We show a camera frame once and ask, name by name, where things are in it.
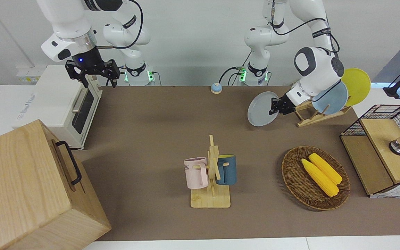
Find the corn cob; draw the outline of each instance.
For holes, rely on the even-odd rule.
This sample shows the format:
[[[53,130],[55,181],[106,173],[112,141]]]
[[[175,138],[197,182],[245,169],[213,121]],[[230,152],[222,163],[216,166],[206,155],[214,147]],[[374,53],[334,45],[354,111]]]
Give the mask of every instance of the corn cob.
[[[306,159],[302,159],[302,164],[307,173],[316,182],[316,184],[329,196],[338,194],[339,189],[319,168]]]
[[[334,184],[340,184],[342,177],[335,169],[332,168],[324,159],[315,152],[308,156],[310,161],[316,165]]]

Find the wooden box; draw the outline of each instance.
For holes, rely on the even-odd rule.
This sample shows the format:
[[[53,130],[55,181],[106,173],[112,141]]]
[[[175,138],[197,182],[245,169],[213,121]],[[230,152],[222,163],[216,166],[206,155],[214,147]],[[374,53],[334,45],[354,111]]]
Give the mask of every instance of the wooden box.
[[[82,249],[110,229],[83,165],[41,121],[0,136],[0,249]]]
[[[342,135],[365,192],[376,197],[400,197],[400,156],[389,149],[389,142],[400,137],[392,119],[360,119],[366,135]]]

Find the light blue plate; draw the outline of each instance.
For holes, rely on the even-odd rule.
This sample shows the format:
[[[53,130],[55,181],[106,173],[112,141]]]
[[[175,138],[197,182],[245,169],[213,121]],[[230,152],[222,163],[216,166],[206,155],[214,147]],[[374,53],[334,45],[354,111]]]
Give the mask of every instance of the light blue plate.
[[[319,99],[322,95],[324,95],[331,87],[328,89],[320,92],[318,95],[316,95],[312,100],[317,100]],[[340,81],[340,83],[334,87],[332,90],[330,90],[322,99],[319,101],[313,101],[312,105],[313,107],[322,113],[324,109],[328,106],[329,108],[325,111],[325,115],[331,115],[334,113],[339,112],[347,103],[348,100],[348,90],[343,81]]]
[[[270,124],[274,119],[276,119],[279,111],[273,115],[269,114],[272,98],[279,97],[274,92],[266,91],[260,93],[252,100],[248,108],[248,121],[251,125],[261,127]]]

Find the gray plate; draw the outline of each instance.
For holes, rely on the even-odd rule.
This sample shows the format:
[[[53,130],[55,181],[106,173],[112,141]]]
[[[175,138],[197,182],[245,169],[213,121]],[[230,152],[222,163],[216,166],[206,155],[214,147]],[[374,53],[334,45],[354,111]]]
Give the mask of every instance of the gray plate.
[[[260,93],[252,100],[248,108],[248,121],[251,125],[261,127],[270,124],[276,119],[279,111],[273,115],[269,115],[269,111],[271,110],[271,98],[279,97],[274,92],[266,91]]]

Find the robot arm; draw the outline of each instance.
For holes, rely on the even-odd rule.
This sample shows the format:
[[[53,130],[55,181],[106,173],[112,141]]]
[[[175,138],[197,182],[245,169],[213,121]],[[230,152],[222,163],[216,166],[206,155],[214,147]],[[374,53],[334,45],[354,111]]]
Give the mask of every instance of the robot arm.
[[[151,67],[144,61],[142,52],[138,48],[151,40],[148,29],[137,21],[136,15],[128,6],[129,0],[113,12],[112,17],[117,23],[106,24],[103,35],[114,48],[124,55],[125,81],[133,86],[145,86],[154,80]]]
[[[71,79],[82,81],[85,75],[100,75],[108,78],[112,86],[120,72],[114,60],[104,62],[97,48],[97,40],[91,25],[84,16],[84,7],[89,10],[116,11],[122,0],[37,0],[44,16],[51,23],[54,34],[41,45],[44,53],[55,62],[68,57],[66,70]]]
[[[305,47],[297,52],[294,66],[302,78],[282,98],[273,99],[270,114],[294,112],[295,106],[337,84],[344,72],[331,43],[331,29],[322,0],[290,1],[293,14],[307,23],[313,32],[316,47]]]
[[[274,32],[274,27],[277,27],[281,33],[289,31],[284,24],[285,8],[286,0],[265,0],[262,13],[264,18],[273,25],[252,27],[245,34],[245,43],[251,48],[251,54],[240,81],[248,86],[261,85],[268,74],[270,53],[265,47],[283,44],[289,38],[289,34],[278,35]]]

